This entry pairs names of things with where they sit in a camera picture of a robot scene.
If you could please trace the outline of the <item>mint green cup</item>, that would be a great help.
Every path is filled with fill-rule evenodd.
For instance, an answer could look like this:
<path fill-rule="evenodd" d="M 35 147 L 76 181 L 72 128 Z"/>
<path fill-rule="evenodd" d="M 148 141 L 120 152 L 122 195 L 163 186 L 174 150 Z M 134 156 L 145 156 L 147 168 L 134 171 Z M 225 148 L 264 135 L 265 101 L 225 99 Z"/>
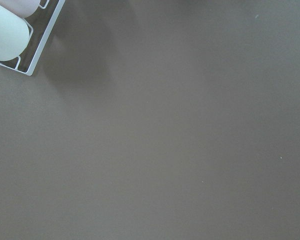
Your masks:
<path fill-rule="evenodd" d="M 29 43 L 26 22 L 0 5 L 0 61 L 18 57 Z"/>

